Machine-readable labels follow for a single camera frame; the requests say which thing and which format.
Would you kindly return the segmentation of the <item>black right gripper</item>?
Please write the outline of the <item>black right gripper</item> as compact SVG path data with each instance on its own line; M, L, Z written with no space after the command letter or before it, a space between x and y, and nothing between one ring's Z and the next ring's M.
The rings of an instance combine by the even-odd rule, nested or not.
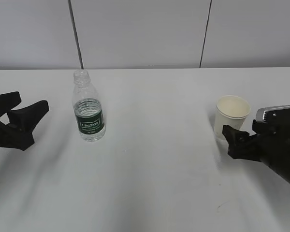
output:
M253 120L252 129L256 134L250 136L230 125L223 126L228 155L234 160L260 161L290 184L290 124Z

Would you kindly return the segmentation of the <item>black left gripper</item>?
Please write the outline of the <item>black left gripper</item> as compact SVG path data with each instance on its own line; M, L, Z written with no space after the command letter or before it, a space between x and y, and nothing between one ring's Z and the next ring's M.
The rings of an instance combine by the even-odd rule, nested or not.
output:
M0 147L25 151L34 144L32 132L49 112L46 100L22 109L12 110L21 103L18 91L0 94L0 117L8 112L9 123L0 121Z

